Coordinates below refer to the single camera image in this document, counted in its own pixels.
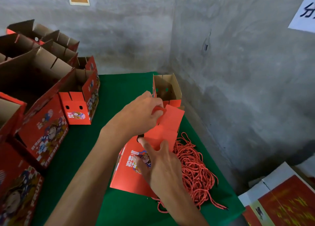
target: tangled rope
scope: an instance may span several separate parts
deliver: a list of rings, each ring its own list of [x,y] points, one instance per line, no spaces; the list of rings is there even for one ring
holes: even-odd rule
[[[215,202],[212,199],[209,190],[214,186],[215,179],[217,180],[217,184],[219,184],[219,180],[215,174],[206,168],[203,163],[202,154],[197,152],[194,147],[195,145],[191,143],[187,134],[183,132],[181,137],[177,138],[173,149],[174,154],[181,162],[184,187],[199,210],[201,205],[209,199],[215,207],[228,210],[227,207]],[[157,209],[159,212],[168,213],[167,211],[160,209],[160,205],[165,208],[160,199],[152,199],[158,201]]]

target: white paper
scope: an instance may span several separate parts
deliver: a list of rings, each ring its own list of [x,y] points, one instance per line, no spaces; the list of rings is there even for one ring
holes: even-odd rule
[[[289,27],[315,33],[315,0],[304,0]]]

